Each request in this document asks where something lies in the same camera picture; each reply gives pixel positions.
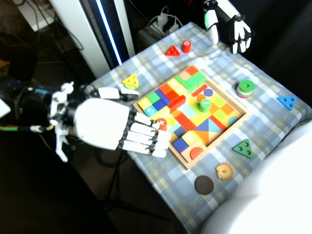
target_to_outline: blue triangle block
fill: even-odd
[[[209,131],[208,120],[205,120],[204,122],[202,122],[197,128],[195,128],[195,130],[198,130],[198,131]]]
[[[208,125],[209,125],[209,132],[217,132],[222,133],[223,131],[211,120],[208,119]]]
[[[278,97],[277,100],[282,103],[283,106],[289,111],[293,110],[294,103],[296,102],[295,96],[284,96],[284,97]]]

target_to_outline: stacked rings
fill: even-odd
[[[191,42],[189,40],[185,40],[183,43],[182,43],[182,51],[184,53],[188,53],[191,51]]]
[[[238,84],[236,88],[236,94],[240,98],[248,98],[253,92],[254,88],[255,85],[251,80],[244,79]]]

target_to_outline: red triangle toy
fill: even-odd
[[[169,50],[165,53],[166,56],[180,56],[180,52],[177,50],[177,48],[172,45]]]

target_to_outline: round tan cookie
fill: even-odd
[[[233,175],[233,168],[228,163],[220,163],[215,169],[219,179],[229,179]]]

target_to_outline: yellow triangle toy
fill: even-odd
[[[138,80],[137,80],[137,74],[136,73],[133,73],[132,75],[128,76],[126,79],[124,79],[122,81],[122,83],[124,85],[127,85],[127,86],[133,86],[133,87],[136,87],[138,88]]]

